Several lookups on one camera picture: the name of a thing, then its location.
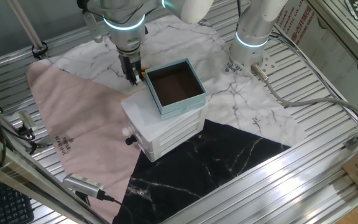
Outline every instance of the keyboard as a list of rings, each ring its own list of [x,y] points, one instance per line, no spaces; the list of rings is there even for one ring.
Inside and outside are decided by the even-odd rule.
[[[30,198],[0,182],[0,224],[25,224],[33,219]]]

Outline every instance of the light blue box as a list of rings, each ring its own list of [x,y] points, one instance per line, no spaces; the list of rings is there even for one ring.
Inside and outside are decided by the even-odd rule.
[[[200,108],[206,103],[204,86],[187,58],[148,69],[145,79],[162,119]]]

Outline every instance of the black screw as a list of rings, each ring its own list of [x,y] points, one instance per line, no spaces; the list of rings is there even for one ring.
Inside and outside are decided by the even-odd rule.
[[[125,139],[125,143],[130,146],[134,142],[137,142],[137,139],[134,135],[131,135],[129,138]]]

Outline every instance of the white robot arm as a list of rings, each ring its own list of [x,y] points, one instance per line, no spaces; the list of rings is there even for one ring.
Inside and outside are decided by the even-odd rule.
[[[263,62],[262,51],[269,39],[277,16],[288,0],[251,0],[241,14],[231,55],[245,68]]]
[[[242,13],[231,47],[232,56],[243,66],[262,63],[262,50],[273,29],[274,22],[288,0],[251,0]],[[98,25],[87,8],[88,0],[77,0],[85,21],[96,42],[101,42]],[[160,5],[183,22],[193,24],[209,11],[213,0],[100,0],[100,11],[108,26],[109,38],[119,52],[122,71],[137,85],[141,75],[140,43],[145,35],[145,15]]]
[[[98,25],[87,7],[88,0],[77,0],[93,39],[101,42]],[[145,15],[159,6],[171,11],[183,22],[200,21],[213,0],[100,0],[100,11],[108,26],[109,38],[119,52],[122,71],[133,85],[144,80],[141,75],[140,43],[145,35]]]

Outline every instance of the white marble cloth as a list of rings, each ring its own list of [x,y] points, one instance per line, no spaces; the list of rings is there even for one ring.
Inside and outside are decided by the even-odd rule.
[[[146,24],[149,33],[141,45],[142,67],[155,67],[189,58],[208,93],[207,119],[294,146],[306,137],[301,126],[243,69],[227,69],[226,43],[206,21],[188,25],[176,17]],[[133,91],[122,72],[116,47],[108,38],[81,44],[53,64],[78,77],[93,80],[123,93]]]

